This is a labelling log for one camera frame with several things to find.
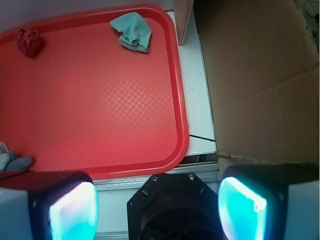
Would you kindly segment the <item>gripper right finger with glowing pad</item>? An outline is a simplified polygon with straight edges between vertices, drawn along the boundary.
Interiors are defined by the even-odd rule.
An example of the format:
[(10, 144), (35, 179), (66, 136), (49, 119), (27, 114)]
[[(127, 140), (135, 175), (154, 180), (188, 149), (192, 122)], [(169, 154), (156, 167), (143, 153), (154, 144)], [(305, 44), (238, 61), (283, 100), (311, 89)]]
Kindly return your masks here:
[(228, 240), (318, 240), (319, 166), (229, 166), (218, 190), (218, 211)]

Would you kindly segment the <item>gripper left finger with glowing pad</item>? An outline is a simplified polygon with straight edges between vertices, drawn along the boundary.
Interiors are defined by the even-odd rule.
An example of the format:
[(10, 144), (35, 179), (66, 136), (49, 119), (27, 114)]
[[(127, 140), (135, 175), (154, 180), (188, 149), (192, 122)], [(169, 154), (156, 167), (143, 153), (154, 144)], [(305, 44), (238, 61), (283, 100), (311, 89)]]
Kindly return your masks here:
[(2, 240), (93, 240), (99, 196), (83, 171), (0, 174)]

